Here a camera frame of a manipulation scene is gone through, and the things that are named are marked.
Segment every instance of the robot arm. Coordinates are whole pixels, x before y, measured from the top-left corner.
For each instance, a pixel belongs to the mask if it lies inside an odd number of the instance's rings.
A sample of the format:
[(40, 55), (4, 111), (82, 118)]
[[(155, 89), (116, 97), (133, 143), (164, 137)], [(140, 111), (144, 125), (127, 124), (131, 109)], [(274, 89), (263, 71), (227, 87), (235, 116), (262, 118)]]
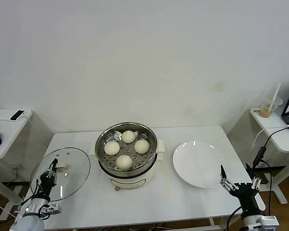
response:
[(61, 212), (58, 204), (48, 204), (50, 202), (50, 192), (56, 185), (57, 163), (58, 160), (55, 158), (49, 168), (39, 177), (41, 184), (37, 184), (38, 191), (32, 195), (25, 213), (18, 216), (15, 223), (10, 227), (10, 231), (44, 231), (42, 220)]
[(241, 231), (275, 231), (279, 223), (275, 216), (265, 216), (256, 202), (255, 195), (259, 192), (260, 178), (254, 177), (252, 183), (232, 183), (227, 179), (221, 166), (221, 185), (230, 195), (239, 199), (243, 213), (242, 220), (245, 227)]

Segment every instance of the cooker handle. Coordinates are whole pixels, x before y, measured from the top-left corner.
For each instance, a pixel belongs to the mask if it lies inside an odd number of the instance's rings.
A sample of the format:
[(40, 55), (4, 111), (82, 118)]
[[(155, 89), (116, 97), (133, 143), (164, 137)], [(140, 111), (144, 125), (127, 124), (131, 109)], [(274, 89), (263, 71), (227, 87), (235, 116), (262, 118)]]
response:
[(158, 140), (158, 148), (157, 148), (158, 161), (163, 160), (164, 152), (165, 152), (164, 140)]

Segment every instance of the glass lid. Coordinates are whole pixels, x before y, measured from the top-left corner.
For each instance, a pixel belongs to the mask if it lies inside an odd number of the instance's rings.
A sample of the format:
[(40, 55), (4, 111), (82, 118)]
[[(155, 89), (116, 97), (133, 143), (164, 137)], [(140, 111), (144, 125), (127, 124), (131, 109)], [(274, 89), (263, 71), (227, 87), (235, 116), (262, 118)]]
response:
[(56, 185), (52, 188), (49, 195), (51, 201), (63, 200), (77, 192), (86, 182), (90, 172), (90, 160), (88, 155), (78, 148), (62, 148), (55, 150), (45, 156), (37, 164), (30, 177), (30, 188), (34, 192), (37, 179), (49, 169), (54, 161), (56, 165)]

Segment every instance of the plastic cup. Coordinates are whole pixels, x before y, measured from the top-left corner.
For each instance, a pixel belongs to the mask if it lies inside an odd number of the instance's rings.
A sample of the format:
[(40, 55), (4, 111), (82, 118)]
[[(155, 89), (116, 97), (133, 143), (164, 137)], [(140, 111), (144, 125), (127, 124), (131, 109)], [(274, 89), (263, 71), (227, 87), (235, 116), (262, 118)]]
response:
[(265, 98), (263, 101), (263, 104), (260, 108), (260, 112), (259, 114), (264, 117), (264, 118), (268, 118), (271, 116), (272, 112), (274, 112), (278, 106), (283, 104), (283, 100), (279, 97), (276, 97), (275, 102), (273, 103), (272, 109), (270, 112), (268, 112), (270, 104), (271, 104), (271, 100), (270, 98)]

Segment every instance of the wooden floor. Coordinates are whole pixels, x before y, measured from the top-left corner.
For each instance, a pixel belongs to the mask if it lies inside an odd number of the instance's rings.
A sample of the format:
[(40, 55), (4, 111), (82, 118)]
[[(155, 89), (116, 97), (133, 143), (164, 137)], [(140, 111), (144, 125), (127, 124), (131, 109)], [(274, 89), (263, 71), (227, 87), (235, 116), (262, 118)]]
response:
[[(263, 179), (263, 182), (265, 182), (265, 177), (263, 173), (257, 173), (259, 177)], [(284, 195), (286, 196), (288, 200), (288, 204), (281, 205), (277, 198), (275, 197), (274, 193), (272, 193), (271, 197), (271, 215), (274, 215), (277, 217), (280, 227), (279, 231), (289, 231), (289, 177), (285, 179), (280, 185), (281, 190), (283, 191)], [(23, 190), (21, 195), (25, 196), (26, 191), (28, 190), (28, 187), (26, 186)], [(262, 199), (264, 200), (266, 204), (266, 214), (268, 214), (268, 201), (269, 201), (269, 192), (261, 192), (260, 193)], [(7, 203), (7, 200), (0, 195), (0, 206), (4, 206)], [(0, 231), (8, 231), (9, 227), (13, 223), (14, 219), (11, 219), (8, 222), (5, 222), (3, 224), (0, 224)], [(216, 218), (214, 219), (214, 222), (216, 224), (219, 224), (220, 219)], [(157, 224), (158, 227), (166, 227), (166, 228), (172, 228), (172, 229), (183, 229), (183, 228), (191, 228), (191, 227), (199, 227), (199, 226), (207, 226), (210, 225), (208, 219), (203, 220), (189, 220), (189, 221), (177, 221), (177, 222), (168, 222), (168, 223), (159, 223)], [(102, 229), (101, 231), (129, 231), (129, 228), (132, 229), (138, 229), (140, 231), (147, 231), (151, 227), (155, 227), (156, 224), (146, 224), (146, 225), (135, 225), (135, 226), (122, 226), (118, 229), (118, 227), (109, 227)], [(238, 231), (241, 227), (243, 227), (243, 222), (241, 220), (238, 220), (236, 223), (234, 223), (232, 226), (230, 226), (230, 231)], [(82, 229), (82, 231), (91, 231), (93, 229)]]

